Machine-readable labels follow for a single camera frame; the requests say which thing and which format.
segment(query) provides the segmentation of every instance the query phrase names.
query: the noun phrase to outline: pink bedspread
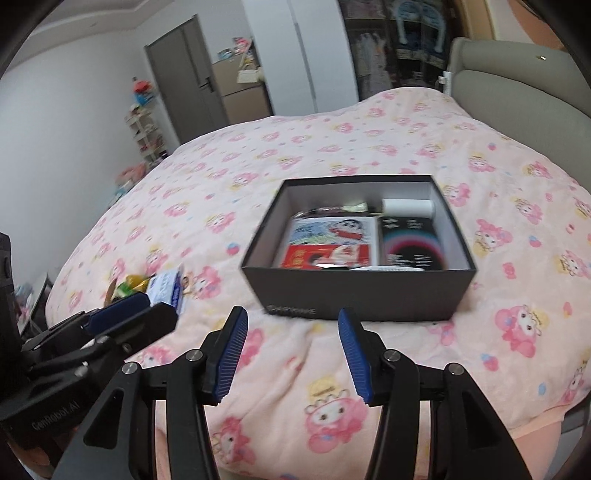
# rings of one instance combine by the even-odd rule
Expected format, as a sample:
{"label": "pink bedspread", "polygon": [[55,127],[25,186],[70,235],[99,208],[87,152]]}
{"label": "pink bedspread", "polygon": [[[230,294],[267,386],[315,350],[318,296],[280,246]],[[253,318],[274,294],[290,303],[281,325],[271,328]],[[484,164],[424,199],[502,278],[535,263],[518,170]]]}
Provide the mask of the pink bedspread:
{"label": "pink bedspread", "polygon": [[[136,360],[170,362],[233,305],[248,310],[232,391],[207,412],[220,465],[269,479],[363,478],[379,409],[356,396],[336,324],[263,314],[239,264],[283,179],[414,172],[441,186],[479,273],[451,322],[371,328],[416,363],[463,364],[510,429],[559,420],[590,385],[591,196],[430,89],[236,125],[182,146],[82,240],[48,318],[100,306],[112,278],[184,264],[193,290],[178,328]],[[424,475],[428,418],[421,435]]]}

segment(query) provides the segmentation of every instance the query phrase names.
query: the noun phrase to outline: screw head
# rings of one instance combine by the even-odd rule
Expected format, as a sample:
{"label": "screw head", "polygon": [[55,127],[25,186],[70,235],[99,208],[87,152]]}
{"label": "screw head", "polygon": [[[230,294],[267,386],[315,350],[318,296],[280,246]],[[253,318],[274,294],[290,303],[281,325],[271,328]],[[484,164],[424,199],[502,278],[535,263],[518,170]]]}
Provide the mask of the screw head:
{"label": "screw head", "polygon": [[201,360],[203,357],[203,352],[201,350],[189,350],[185,353],[185,358],[190,362],[196,362],[197,360]]}
{"label": "screw head", "polygon": [[398,360],[400,360],[400,352],[398,350],[386,350],[384,352],[384,358],[388,361],[388,362],[398,362]]}
{"label": "screw head", "polygon": [[124,366],[121,367],[121,371],[125,375],[131,375],[131,374],[137,372],[137,370],[138,370],[138,364],[135,362],[129,362],[128,364],[125,364]]}
{"label": "screw head", "polygon": [[447,369],[451,372],[452,375],[462,375],[465,370],[460,364],[449,364]]}
{"label": "screw head", "polygon": [[86,375],[86,372],[88,372],[88,367],[86,365],[81,365],[78,368],[76,368],[76,370],[74,370],[74,375],[78,378],[81,378]]}

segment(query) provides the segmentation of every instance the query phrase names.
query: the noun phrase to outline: gray door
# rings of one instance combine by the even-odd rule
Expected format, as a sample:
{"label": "gray door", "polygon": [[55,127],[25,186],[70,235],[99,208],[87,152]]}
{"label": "gray door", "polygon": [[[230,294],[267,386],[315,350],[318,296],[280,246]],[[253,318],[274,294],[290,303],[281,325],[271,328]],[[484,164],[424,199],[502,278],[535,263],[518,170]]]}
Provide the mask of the gray door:
{"label": "gray door", "polygon": [[146,46],[146,53],[182,144],[229,124],[197,17]]}

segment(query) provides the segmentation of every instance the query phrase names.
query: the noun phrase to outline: white wall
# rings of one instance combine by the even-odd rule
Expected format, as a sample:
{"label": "white wall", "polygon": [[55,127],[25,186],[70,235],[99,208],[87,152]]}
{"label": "white wall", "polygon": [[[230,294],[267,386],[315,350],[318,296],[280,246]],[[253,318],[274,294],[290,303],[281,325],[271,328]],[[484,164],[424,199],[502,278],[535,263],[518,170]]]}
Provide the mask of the white wall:
{"label": "white wall", "polygon": [[0,231],[17,283],[55,277],[141,160],[124,123],[147,74],[133,32],[56,47],[0,80]]}

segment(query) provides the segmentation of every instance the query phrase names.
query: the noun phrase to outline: cartoon booklet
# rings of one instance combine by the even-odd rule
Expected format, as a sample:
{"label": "cartoon booklet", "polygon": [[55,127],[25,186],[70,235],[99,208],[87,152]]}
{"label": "cartoon booklet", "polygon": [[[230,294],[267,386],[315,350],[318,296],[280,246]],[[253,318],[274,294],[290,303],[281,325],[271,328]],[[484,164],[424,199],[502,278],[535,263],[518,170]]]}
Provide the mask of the cartoon booklet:
{"label": "cartoon booklet", "polygon": [[376,219],[370,216],[293,219],[276,264],[304,270],[321,270],[322,265],[349,268],[378,265]]}

